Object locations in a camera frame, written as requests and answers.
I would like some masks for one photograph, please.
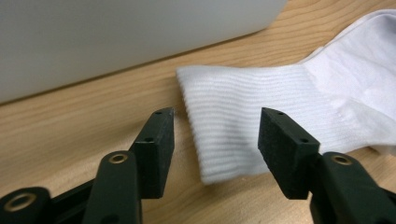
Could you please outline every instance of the wooden surface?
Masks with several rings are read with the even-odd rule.
[[[291,0],[256,34],[1,105],[0,196],[31,186],[56,196],[93,178],[99,160],[127,149],[151,112],[173,106],[176,148],[165,196],[143,201],[145,223],[311,223],[308,201],[286,200],[270,174],[201,183],[175,70],[189,64],[296,63],[381,8],[396,8],[396,1]],[[381,187],[396,191],[396,158],[370,148],[350,155]]]

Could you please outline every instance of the white sock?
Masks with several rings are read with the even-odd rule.
[[[351,24],[297,64],[177,69],[205,184],[268,171],[257,141],[262,107],[287,113],[320,152],[396,151],[396,10]]]

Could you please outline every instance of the sock cuff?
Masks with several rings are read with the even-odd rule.
[[[189,66],[177,69],[177,78],[206,184],[267,171],[257,149],[262,107],[287,113],[319,140],[322,152],[366,145],[300,64]]]

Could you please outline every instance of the wood grain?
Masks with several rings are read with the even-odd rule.
[[[29,186],[52,196],[96,173],[108,152],[131,145],[156,109],[173,106],[176,148],[160,200],[143,202],[145,223],[311,223],[308,201],[288,201],[270,174],[204,186],[175,70],[296,63],[359,17],[394,0],[290,0],[267,29],[217,45],[0,106],[0,196]],[[396,158],[350,153],[377,183],[396,191]]]

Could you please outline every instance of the gray object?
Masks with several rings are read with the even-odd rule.
[[[0,103],[265,28],[286,0],[0,2]]]

